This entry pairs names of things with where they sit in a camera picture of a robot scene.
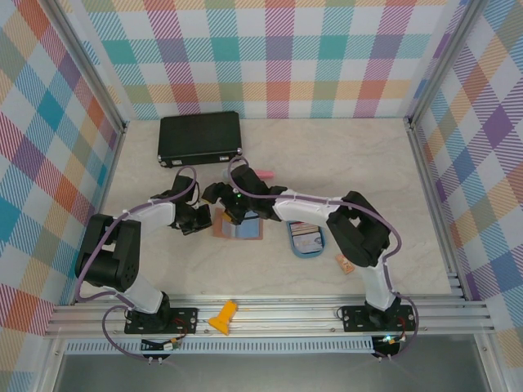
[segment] orange tag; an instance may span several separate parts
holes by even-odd
[[[344,257],[344,255],[336,255],[336,261],[342,268],[345,275],[350,274],[352,271],[354,271],[354,266],[346,257]]]

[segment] marble surface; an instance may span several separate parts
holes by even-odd
[[[268,185],[300,193],[343,196],[361,192],[399,231],[402,251],[391,258],[395,288],[409,294],[450,292],[405,128],[400,119],[243,120],[245,157],[251,167],[272,170]],[[105,205],[118,215],[170,189],[175,169],[156,160],[159,122],[131,122]],[[202,189],[221,180],[226,164],[196,167]],[[299,259],[286,225],[264,222],[262,241],[182,236],[159,229],[141,242],[141,272],[170,294],[339,295],[363,294],[357,272],[345,275],[327,234],[324,253]],[[94,292],[94,287],[83,291]]]

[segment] black mounting plate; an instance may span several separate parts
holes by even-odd
[[[181,335],[185,331],[183,326],[175,322],[175,319],[180,319],[187,326],[187,335],[194,335],[196,333],[196,325],[198,324],[198,308],[171,308],[171,322],[161,332],[147,331],[146,327],[139,329],[132,323],[126,323],[123,333],[126,335],[145,335],[150,333]]]
[[[403,326],[397,320],[391,320],[385,328],[377,328],[369,320],[369,312],[364,305],[342,306],[338,312],[338,317],[343,321],[343,331],[345,332],[402,332]],[[405,331],[413,331],[416,324],[412,306],[401,305],[397,317],[405,321]]]

